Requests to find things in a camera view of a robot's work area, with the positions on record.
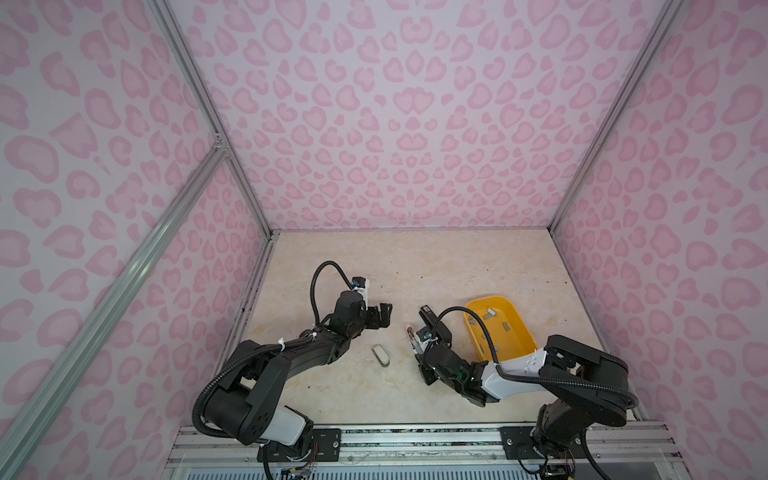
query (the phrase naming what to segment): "yellow plastic tray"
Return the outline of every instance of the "yellow plastic tray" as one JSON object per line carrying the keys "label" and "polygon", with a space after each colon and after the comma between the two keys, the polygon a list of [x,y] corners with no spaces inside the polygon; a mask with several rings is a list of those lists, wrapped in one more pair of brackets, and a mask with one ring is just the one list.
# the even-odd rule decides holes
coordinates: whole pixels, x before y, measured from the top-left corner
{"label": "yellow plastic tray", "polygon": [[[488,329],[493,344],[497,347],[499,362],[530,355],[538,349],[531,332],[528,331],[528,327],[525,326],[525,322],[520,317],[518,309],[503,296],[494,295],[478,298],[467,303],[466,307],[483,319],[485,328]],[[493,309],[497,315],[486,319],[489,308]],[[468,313],[464,314],[464,322],[480,358],[492,362],[493,358],[488,350],[488,341],[483,338],[480,325]]]}

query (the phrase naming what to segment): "beige table surface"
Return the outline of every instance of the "beige table surface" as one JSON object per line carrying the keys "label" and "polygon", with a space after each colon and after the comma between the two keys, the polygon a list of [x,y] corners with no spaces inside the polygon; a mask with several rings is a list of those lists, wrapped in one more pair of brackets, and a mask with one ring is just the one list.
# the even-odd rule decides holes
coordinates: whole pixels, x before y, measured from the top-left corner
{"label": "beige table surface", "polygon": [[[555,333],[600,348],[584,307],[546,230],[282,233],[243,339],[275,343],[313,325],[309,287],[314,270],[335,260],[351,279],[372,286],[369,302],[392,303],[392,325],[366,330],[337,362],[289,379],[280,405],[317,424],[533,422],[549,392],[521,393],[480,408],[442,382],[427,386],[419,375],[406,325],[423,326],[419,307],[437,313],[488,295],[518,308],[536,343]],[[346,286],[333,267],[320,275],[316,298],[322,319]],[[453,349],[479,358],[460,313],[446,316]],[[390,365],[371,352],[381,344]]]}

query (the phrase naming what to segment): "black mounting plate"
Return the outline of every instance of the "black mounting plate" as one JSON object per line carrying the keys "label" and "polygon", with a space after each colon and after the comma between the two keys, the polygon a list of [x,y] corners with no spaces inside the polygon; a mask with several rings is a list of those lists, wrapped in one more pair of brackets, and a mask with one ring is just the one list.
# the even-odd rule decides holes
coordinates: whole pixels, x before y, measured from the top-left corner
{"label": "black mounting plate", "polygon": [[[341,429],[313,429],[312,443],[317,444],[317,456],[315,462],[338,462],[339,448],[341,445]],[[295,462],[288,458],[285,452],[271,452],[267,459],[270,462]],[[259,449],[257,460],[262,462],[263,449]]]}
{"label": "black mounting plate", "polygon": [[[501,427],[499,432],[502,434],[502,447],[507,460],[517,460],[518,453],[521,460],[542,460],[544,459],[533,449],[531,443],[531,430],[533,427]],[[576,458],[587,458],[584,456],[584,450],[574,440],[568,447]]]}

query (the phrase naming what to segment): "pink heart pattern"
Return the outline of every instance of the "pink heart pattern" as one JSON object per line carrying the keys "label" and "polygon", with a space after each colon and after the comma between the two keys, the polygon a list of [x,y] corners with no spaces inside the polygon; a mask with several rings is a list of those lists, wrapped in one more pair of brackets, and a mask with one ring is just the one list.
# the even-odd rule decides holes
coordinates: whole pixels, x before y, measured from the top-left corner
{"label": "pink heart pattern", "polygon": [[663,2],[171,3],[295,230],[549,224]]}
{"label": "pink heart pattern", "polygon": [[[190,248],[192,238],[216,245],[217,255],[205,260],[203,249]],[[157,476],[179,427],[189,424],[193,400],[213,375],[261,244],[234,177],[222,165],[72,394],[55,429],[30,458],[27,469],[35,469],[35,478],[59,478],[57,474],[66,472],[78,478],[104,478],[106,472]],[[191,289],[196,301],[207,306],[203,314],[194,312],[194,303],[174,301],[179,291]],[[0,333],[14,325],[15,333],[23,333],[21,317],[29,307],[18,305],[13,315],[20,319],[0,324]],[[67,341],[73,314],[76,310],[55,316],[58,323],[45,334],[46,342]],[[12,379],[13,394],[4,392],[4,399],[23,404],[52,365],[38,360],[20,370]]]}
{"label": "pink heart pattern", "polygon": [[[0,435],[213,143],[141,0],[12,2],[4,5],[6,11],[0,22],[0,168],[5,186],[0,201]],[[39,41],[42,37],[48,40]],[[210,217],[204,208],[219,203],[230,214],[228,234],[238,232],[242,240],[237,249],[230,245],[221,254],[222,260],[232,256],[232,264],[243,269],[221,277],[228,293],[243,289],[245,268],[258,243],[247,236],[256,234],[255,226],[230,182],[227,172],[220,173],[217,188],[229,191],[227,202],[199,206]],[[213,225],[223,230],[223,220]],[[205,240],[210,235],[200,232]],[[155,292],[150,299],[145,293],[131,306],[132,314],[94,361],[22,478],[105,478],[107,472],[126,475],[133,467],[139,478],[154,476],[178,418],[164,421],[157,430],[162,441],[152,441],[157,434],[152,432],[146,442],[124,443],[115,420],[124,415],[122,425],[132,435],[144,414],[131,410],[134,398],[128,405],[122,393],[126,387],[135,391],[147,378],[152,354],[139,349],[154,352],[157,346],[151,345],[165,342],[168,331],[162,319],[181,308],[174,298],[189,287],[183,280],[189,271],[202,266],[198,256],[189,250],[180,255],[178,281],[173,275],[161,277],[171,267],[155,274],[151,283],[162,286],[162,294]],[[204,294],[209,304],[216,293]],[[214,320],[229,319],[227,310],[237,299],[222,299],[215,318],[195,321],[213,325]],[[132,326],[136,316],[147,313],[159,329],[144,330],[150,322]],[[202,371],[213,362],[211,355],[191,357],[190,364]],[[165,377],[151,380],[162,383]],[[189,383],[190,392],[199,388]],[[172,386],[183,388],[180,380]],[[167,402],[161,387],[155,386],[157,397]],[[153,420],[152,429],[159,423]],[[130,443],[133,450],[127,449]],[[136,465],[142,455],[152,463]]]}
{"label": "pink heart pattern", "polygon": [[766,21],[691,3],[555,239],[696,480],[768,449]]}

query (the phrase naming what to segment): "heart patterned wallpaper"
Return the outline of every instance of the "heart patterned wallpaper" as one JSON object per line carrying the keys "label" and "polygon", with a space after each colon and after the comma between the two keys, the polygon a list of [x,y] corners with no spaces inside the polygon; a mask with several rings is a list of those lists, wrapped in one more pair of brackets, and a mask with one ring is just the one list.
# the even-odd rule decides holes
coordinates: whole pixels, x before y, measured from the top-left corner
{"label": "heart patterned wallpaper", "polygon": [[556,238],[696,480],[768,468],[765,25],[691,5]]}
{"label": "heart patterned wallpaper", "polygon": [[214,374],[261,243],[222,165],[19,480],[159,478]]}
{"label": "heart patterned wallpaper", "polygon": [[141,0],[0,5],[0,435],[212,143]]}
{"label": "heart patterned wallpaper", "polygon": [[661,0],[172,0],[271,227],[547,225]]}

